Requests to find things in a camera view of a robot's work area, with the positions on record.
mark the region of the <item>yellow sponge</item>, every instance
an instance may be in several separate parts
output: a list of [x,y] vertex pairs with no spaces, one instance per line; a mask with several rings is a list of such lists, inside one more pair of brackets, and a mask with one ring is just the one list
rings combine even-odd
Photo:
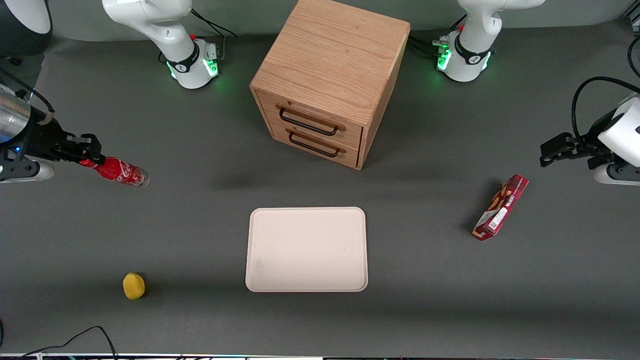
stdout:
[[130,272],[124,277],[122,288],[124,289],[124,295],[127,295],[129,300],[136,300],[145,293],[145,281],[142,276]]

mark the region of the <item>white tray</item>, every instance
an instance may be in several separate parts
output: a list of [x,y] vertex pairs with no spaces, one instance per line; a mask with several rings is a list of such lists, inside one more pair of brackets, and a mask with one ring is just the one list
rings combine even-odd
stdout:
[[255,292],[362,291],[367,235],[360,208],[262,208],[251,214],[246,287]]

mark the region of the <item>cardboard box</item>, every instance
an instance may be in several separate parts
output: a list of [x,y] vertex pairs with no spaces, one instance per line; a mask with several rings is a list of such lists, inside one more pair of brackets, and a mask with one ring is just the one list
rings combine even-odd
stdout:
[[483,213],[471,233],[481,241],[496,235],[527,184],[529,180],[518,174],[502,184],[500,191],[495,194],[489,208]]

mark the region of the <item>plastic bottle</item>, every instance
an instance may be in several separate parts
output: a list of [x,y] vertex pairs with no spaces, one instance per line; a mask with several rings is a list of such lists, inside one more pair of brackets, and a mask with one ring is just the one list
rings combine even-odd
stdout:
[[144,188],[149,184],[149,174],[147,171],[112,156],[108,156],[104,160],[104,165],[98,165],[89,159],[81,160],[79,164],[92,168],[103,178],[120,184],[136,188]]

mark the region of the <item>gray table surface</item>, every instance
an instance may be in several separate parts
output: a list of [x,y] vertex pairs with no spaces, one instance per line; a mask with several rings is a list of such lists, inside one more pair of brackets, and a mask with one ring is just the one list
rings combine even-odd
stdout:
[[[570,130],[583,80],[638,82],[628,22],[507,29],[469,84],[407,50],[361,172],[269,137],[248,84],[273,39],[230,39],[221,76],[195,91],[149,41],[45,55],[38,88],[63,127],[152,179],[135,190],[57,163],[51,180],[0,186],[3,352],[102,325],[119,352],[640,357],[639,190],[596,183],[584,160],[538,164],[539,145]],[[591,85],[580,126],[627,94]],[[497,237],[475,240],[515,173],[529,187]],[[246,289],[250,213],[289,206],[364,209],[365,291]],[[132,271],[150,286],[134,302],[121,285]],[[95,333],[68,351],[108,347]]]

